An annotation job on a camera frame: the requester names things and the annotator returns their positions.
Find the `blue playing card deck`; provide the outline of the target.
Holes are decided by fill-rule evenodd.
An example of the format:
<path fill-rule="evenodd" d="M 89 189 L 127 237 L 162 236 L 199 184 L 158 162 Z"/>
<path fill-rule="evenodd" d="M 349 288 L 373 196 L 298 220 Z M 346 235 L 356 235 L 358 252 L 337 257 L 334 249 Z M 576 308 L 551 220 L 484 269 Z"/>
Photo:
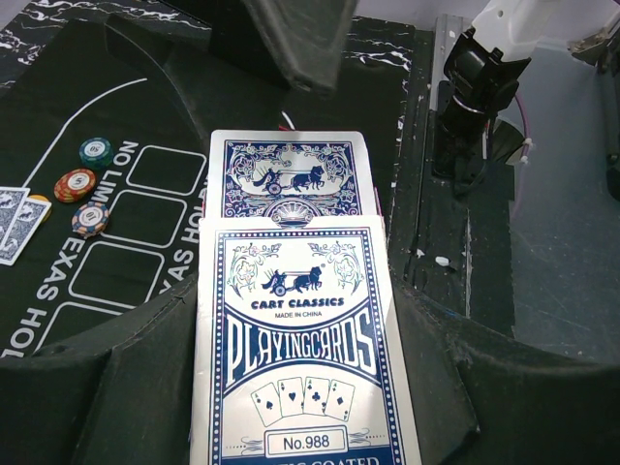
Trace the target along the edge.
<path fill-rule="evenodd" d="M 420 463 L 363 135 L 217 130 L 204 210 L 191 462 Z"/>

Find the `yellow big blind button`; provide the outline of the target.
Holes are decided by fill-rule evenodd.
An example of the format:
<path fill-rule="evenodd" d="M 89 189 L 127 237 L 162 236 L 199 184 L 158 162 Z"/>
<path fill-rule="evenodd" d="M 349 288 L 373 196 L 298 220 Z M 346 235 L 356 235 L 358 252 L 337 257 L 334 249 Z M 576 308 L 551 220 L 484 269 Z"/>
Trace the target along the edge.
<path fill-rule="evenodd" d="M 35 201 L 37 203 L 40 203 L 40 204 L 42 204 L 42 205 L 44 205 L 46 207 L 46 211 L 45 211 L 45 214 L 44 214 L 43 219 L 42 219 L 42 222 L 44 223 L 49 218 L 49 216 L 51 214 L 51 202 L 50 202 L 50 200 L 46 196 L 37 195 L 37 194 L 30 195 L 28 197 L 28 199 L 32 200 L 32 201 Z"/>

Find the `pink chips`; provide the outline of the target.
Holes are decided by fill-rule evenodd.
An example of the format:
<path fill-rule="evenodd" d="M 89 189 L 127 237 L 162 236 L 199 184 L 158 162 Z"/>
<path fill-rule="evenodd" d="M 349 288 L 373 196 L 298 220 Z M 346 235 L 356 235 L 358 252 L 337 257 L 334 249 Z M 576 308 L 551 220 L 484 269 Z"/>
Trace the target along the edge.
<path fill-rule="evenodd" d="M 72 218 L 72 231 L 82 237 L 101 233 L 109 222 L 109 209 L 100 202 L 89 201 L 82 205 Z"/>

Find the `orange chips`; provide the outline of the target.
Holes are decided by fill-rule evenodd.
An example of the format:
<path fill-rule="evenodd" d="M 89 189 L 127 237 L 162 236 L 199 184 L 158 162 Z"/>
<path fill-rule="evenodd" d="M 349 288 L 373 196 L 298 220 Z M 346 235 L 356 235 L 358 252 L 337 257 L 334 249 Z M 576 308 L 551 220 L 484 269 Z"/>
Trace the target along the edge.
<path fill-rule="evenodd" d="M 96 175 L 92 170 L 71 170 L 56 181 L 53 193 L 60 202 L 77 202 L 94 189 L 96 181 Z"/>

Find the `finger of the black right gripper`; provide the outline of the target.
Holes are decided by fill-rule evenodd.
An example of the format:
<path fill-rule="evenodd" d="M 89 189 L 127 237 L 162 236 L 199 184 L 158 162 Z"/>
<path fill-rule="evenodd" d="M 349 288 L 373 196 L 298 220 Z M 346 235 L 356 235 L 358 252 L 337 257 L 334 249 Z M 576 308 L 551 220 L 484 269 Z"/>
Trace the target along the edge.
<path fill-rule="evenodd" d="M 267 84 L 330 95 L 355 1 L 171 1 L 170 7 L 206 24 L 205 46 L 152 33 L 110 15 L 108 52 L 149 80 L 192 95 L 208 88 Z"/>

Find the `dealt cards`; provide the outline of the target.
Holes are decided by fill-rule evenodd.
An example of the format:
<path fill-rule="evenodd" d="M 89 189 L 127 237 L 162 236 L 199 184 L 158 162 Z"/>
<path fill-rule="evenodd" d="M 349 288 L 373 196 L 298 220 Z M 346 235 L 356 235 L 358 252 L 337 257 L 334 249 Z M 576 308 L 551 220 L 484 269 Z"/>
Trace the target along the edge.
<path fill-rule="evenodd" d="M 1 265 L 13 265 L 43 223 L 46 207 L 29 196 L 29 188 L 1 188 Z"/>

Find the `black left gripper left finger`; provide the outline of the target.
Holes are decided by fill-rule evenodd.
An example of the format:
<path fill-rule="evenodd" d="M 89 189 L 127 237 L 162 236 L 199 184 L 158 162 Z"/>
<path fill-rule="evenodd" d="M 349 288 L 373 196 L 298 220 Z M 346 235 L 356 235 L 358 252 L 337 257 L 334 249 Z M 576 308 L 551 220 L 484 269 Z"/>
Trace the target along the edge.
<path fill-rule="evenodd" d="M 186 464 L 198 276 L 124 315 L 1 360 L 4 464 Z"/>

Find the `green chip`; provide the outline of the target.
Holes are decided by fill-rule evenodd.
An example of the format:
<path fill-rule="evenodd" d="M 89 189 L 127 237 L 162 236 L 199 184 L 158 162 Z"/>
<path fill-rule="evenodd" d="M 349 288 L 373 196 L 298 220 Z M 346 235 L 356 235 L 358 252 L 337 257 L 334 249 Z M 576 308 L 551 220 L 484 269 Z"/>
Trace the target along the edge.
<path fill-rule="evenodd" d="M 104 138 L 85 140 L 80 146 L 78 154 L 82 164 L 94 171 L 107 167 L 113 159 L 112 146 Z"/>

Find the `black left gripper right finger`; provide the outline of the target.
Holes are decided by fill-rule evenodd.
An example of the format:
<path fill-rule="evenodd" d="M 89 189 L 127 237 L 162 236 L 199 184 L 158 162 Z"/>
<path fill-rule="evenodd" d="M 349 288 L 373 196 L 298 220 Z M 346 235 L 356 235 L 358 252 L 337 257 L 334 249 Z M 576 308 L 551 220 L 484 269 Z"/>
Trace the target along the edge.
<path fill-rule="evenodd" d="M 510 339 L 392 281 L 425 464 L 616 464 L 619 368 Z"/>

